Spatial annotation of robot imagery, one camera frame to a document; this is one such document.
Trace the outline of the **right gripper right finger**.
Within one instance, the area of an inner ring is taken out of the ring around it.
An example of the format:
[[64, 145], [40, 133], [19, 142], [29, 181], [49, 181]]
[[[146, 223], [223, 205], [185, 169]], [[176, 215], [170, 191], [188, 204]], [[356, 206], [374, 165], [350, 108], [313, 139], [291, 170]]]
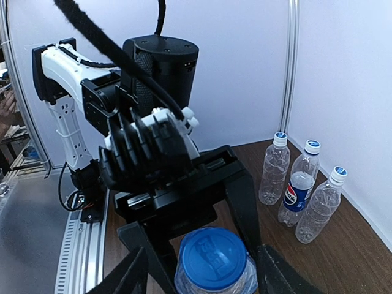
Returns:
[[259, 293], [323, 293], [305, 280], [273, 247], [257, 248]]

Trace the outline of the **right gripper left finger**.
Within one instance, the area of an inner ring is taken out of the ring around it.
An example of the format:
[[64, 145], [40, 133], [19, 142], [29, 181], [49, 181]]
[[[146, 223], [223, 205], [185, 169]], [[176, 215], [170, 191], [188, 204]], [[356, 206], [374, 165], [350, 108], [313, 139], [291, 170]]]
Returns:
[[146, 293], [147, 281], [148, 256], [145, 249], [138, 246], [87, 294], [142, 294]]

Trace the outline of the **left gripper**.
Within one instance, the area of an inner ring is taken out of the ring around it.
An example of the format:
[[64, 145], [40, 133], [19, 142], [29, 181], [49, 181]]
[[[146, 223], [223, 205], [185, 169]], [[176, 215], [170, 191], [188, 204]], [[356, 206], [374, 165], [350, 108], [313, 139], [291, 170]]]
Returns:
[[164, 293], [177, 293], [177, 256], [165, 236], [179, 236], [216, 219], [214, 204], [226, 199], [234, 225], [254, 260], [260, 237], [254, 182], [229, 145], [202, 153], [194, 169], [154, 195], [117, 194], [115, 211], [128, 223], [117, 229], [129, 251], [144, 248], [148, 273]]

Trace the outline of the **blue bottle cap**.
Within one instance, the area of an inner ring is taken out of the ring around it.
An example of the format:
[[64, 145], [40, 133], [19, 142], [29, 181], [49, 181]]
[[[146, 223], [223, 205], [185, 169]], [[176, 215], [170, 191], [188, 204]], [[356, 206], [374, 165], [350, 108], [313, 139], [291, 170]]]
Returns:
[[191, 283], [207, 291], [218, 291], [240, 279], [246, 267], [247, 250], [230, 230], [205, 227], [183, 238], [179, 257]]

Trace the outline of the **blue label plastic bottle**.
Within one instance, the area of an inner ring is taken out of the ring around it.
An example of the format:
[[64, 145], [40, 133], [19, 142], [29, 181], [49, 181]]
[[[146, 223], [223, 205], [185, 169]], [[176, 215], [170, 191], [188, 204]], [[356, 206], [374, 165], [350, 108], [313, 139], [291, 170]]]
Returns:
[[182, 239], [175, 273], [178, 293], [255, 293], [257, 269], [242, 240], [222, 227], [194, 230]]

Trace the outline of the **clear bottle white cap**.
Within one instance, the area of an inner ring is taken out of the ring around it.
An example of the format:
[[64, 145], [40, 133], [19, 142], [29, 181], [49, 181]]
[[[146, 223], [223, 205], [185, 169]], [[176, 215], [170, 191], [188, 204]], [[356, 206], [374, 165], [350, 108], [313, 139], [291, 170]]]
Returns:
[[329, 222], [341, 203], [347, 175], [344, 167], [335, 166], [328, 179], [316, 188], [296, 226], [295, 236], [299, 242], [309, 244]]

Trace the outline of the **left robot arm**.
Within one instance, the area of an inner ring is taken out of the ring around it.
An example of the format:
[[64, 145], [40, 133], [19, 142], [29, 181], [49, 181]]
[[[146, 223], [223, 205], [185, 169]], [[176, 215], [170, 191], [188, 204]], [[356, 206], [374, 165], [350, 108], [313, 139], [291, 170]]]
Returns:
[[124, 42], [119, 62], [92, 62], [73, 38], [33, 49], [36, 93], [50, 110], [77, 192], [65, 208], [102, 218], [106, 190], [126, 220], [130, 254], [96, 287], [254, 293], [261, 243], [253, 179], [232, 148], [201, 153], [189, 108], [196, 44], [157, 34]]

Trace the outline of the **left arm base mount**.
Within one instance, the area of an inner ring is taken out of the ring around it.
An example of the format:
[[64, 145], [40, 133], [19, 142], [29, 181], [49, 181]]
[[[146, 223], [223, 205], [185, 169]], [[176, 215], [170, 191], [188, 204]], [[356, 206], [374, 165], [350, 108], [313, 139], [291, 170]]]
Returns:
[[[76, 188], [66, 201], [62, 200], [61, 184], [66, 169], [70, 171], [72, 184]], [[102, 222], [104, 219], [104, 206], [106, 188], [100, 177], [96, 160], [88, 166], [72, 171], [67, 162], [64, 163], [58, 180], [58, 197], [61, 206], [68, 212], [81, 211], [80, 221], [86, 223]]]

